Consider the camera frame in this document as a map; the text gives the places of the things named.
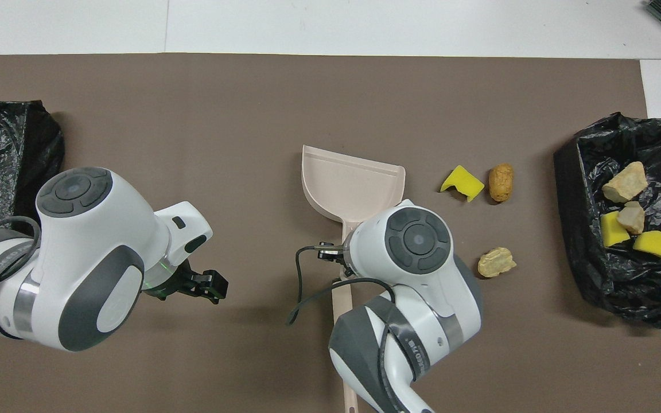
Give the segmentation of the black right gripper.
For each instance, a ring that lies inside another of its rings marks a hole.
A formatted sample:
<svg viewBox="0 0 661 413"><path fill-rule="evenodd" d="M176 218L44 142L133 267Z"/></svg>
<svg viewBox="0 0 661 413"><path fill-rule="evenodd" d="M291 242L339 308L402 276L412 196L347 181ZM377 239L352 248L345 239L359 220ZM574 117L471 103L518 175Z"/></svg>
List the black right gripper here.
<svg viewBox="0 0 661 413"><path fill-rule="evenodd" d="M336 262L346 265L345 246L335 245L330 241L320 241L316 246L317 258L326 262Z"/></svg>

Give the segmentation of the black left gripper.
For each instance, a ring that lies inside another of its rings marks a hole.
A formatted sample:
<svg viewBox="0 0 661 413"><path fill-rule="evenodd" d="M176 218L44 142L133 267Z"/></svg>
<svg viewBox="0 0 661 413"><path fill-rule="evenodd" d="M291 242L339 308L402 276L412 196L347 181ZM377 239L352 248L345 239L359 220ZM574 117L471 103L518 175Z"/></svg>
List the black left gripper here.
<svg viewBox="0 0 661 413"><path fill-rule="evenodd" d="M226 298L228 280L217 270L207 270L207 277L210 287L203 288L201 284L205 282L205 271L195 272L191 269L189 261L184 261L165 282L145 290L145 293L160 300L165 300L174 293L181 293L191 297L207 298L212 303L219 303L219 300Z"/></svg>

